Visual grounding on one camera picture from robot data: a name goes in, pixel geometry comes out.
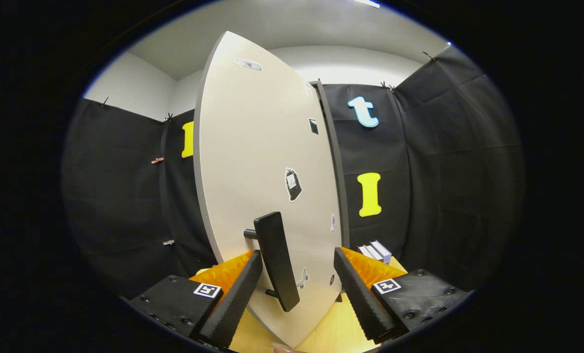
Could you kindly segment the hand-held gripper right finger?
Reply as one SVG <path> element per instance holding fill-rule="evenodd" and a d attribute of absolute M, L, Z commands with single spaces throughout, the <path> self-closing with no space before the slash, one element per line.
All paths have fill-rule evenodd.
<path fill-rule="evenodd" d="M 366 339 L 399 339 L 437 322 L 472 295 L 430 271 L 405 271 L 344 247 L 333 266 Z"/>

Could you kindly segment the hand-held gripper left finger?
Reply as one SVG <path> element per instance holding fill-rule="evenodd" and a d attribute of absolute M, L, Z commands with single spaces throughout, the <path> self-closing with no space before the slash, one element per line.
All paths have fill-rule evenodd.
<path fill-rule="evenodd" d="M 175 336 L 226 350 L 262 270 L 261 252 L 249 251 L 193 277 L 169 275 L 127 303 Z"/>

